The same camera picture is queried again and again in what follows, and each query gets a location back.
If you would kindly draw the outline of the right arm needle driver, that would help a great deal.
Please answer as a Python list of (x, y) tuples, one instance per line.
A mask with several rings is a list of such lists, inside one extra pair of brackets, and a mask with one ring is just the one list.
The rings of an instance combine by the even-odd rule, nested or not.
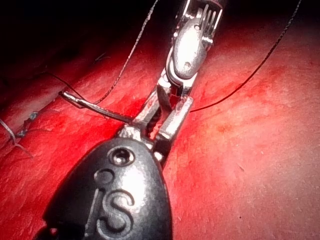
[(226, 5), (226, 0), (183, 1), (165, 65), (172, 85), (192, 85), (213, 45)]

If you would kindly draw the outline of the right arm needle driver jaw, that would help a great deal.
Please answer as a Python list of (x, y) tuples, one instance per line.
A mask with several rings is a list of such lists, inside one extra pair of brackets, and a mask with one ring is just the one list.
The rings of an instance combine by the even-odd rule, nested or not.
[(184, 103), (187, 101), (187, 99), (189, 98), (191, 89), (192, 89), (191, 87), (187, 87), (187, 86), (181, 86), (179, 88), (179, 101), (181, 103)]
[(170, 114), (172, 106), (170, 103), (171, 87), (165, 87), (160, 84), (156, 87), (159, 106), (163, 114)]

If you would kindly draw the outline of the left arm needle driver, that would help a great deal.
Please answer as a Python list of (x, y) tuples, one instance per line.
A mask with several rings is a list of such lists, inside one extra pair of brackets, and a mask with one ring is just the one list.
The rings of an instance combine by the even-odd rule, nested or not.
[(172, 211), (162, 165), (174, 132), (154, 142), (125, 128), (86, 155), (63, 179), (37, 240), (171, 240)]

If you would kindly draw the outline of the left arm needle driver jaw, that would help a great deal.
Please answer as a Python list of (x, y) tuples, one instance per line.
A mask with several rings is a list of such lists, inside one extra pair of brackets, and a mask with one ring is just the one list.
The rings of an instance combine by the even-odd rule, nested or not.
[(183, 97), (176, 105), (174, 110), (168, 115), (167, 119), (159, 128), (155, 139), (157, 141), (173, 141), (180, 131), (194, 100), (192, 97)]
[(154, 89), (144, 102), (137, 116), (133, 119), (132, 124), (141, 131), (143, 136), (149, 137), (160, 117), (161, 109), (158, 94), (157, 90)]

